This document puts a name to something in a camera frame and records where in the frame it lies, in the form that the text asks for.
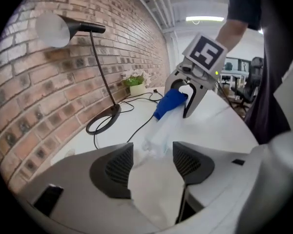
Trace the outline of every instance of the white wall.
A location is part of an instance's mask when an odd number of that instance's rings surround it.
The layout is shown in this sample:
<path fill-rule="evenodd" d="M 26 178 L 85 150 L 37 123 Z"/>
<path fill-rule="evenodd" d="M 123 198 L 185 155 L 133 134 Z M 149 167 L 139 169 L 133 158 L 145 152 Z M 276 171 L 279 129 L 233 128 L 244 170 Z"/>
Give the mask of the white wall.
<path fill-rule="evenodd" d="M 215 39 L 218 30 L 204 32 L 203 34 Z M 184 56 L 182 52 L 190 44 L 195 37 L 194 32 L 177 32 L 178 35 L 178 47 L 179 47 L 179 60 L 182 61 Z M 263 36 L 254 30 L 247 30 L 241 41 L 237 46 L 232 49 L 227 57 L 239 58 L 245 60 L 252 60 L 254 57 L 264 57 L 264 38 Z"/>

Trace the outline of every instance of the desk lamp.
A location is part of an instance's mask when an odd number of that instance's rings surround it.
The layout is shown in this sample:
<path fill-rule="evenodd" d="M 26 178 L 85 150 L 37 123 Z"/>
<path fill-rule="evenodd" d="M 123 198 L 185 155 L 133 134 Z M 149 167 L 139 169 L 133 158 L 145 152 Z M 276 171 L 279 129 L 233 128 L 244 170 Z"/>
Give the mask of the desk lamp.
<path fill-rule="evenodd" d="M 90 39 L 92 43 L 92 48 L 94 52 L 94 56 L 96 58 L 103 82 L 105 84 L 106 90 L 108 92 L 108 95 L 113 103 L 113 105 L 104 111 L 102 111 L 100 114 L 95 116 L 91 123 L 89 123 L 86 127 L 86 131 L 90 135 L 99 134 L 107 130 L 110 126 L 113 125 L 113 123 L 116 121 L 116 119 L 119 116 L 119 113 L 121 112 L 121 107 L 119 104 L 116 104 L 113 95 L 111 93 L 111 90 L 108 87 L 107 81 L 104 77 L 97 51 L 93 42 L 93 36 L 92 32 L 95 33 L 104 33 L 105 32 L 105 26 L 96 24 L 96 23 L 89 23 L 89 22 L 83 22 L 74 20 L 71 18 L 67 18 L 64 16 L 59 16 L 56 14 L 53 14 L 51 12 L 47 12 L 45 14 L 42 14 L 39 16 L 36 22 L 36 31 L 39 36 L 39 38 L 48 46 L 50 47 L 56 47 L 56 48 L 62 48 L 68 45 L 69 41 L 74 37 L 74 35 L 78 31 L 83 32 L 89 32 L 90 33 Z M 90 126 L 97 120 L 111 116 L 110 121 L 97 131 L 90 131 Z"/>

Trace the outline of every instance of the black shirt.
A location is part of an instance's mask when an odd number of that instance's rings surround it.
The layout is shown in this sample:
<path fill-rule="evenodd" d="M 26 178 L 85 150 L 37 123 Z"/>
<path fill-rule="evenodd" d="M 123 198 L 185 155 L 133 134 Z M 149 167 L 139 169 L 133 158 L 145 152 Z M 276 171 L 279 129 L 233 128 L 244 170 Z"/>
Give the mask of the black shirt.
<path fill-rule="evenodd" d="M 293 59 L 293 0 L 229 0 L 227 19 L 264 32 L 264 67 L 258 95 L 245 123 L 259 144 L 290 130 L 273 94 Z"/>

